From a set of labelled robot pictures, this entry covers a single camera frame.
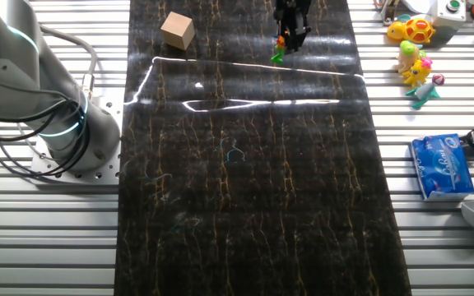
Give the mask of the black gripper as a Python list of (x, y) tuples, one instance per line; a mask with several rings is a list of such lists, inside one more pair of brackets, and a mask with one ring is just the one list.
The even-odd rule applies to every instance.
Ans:
[(298, 51), (311, 31), (307, 21), (310, 5), (311, 0), (275, 1), (273, 18), (278, 24), (278, 45), (285, 52)]

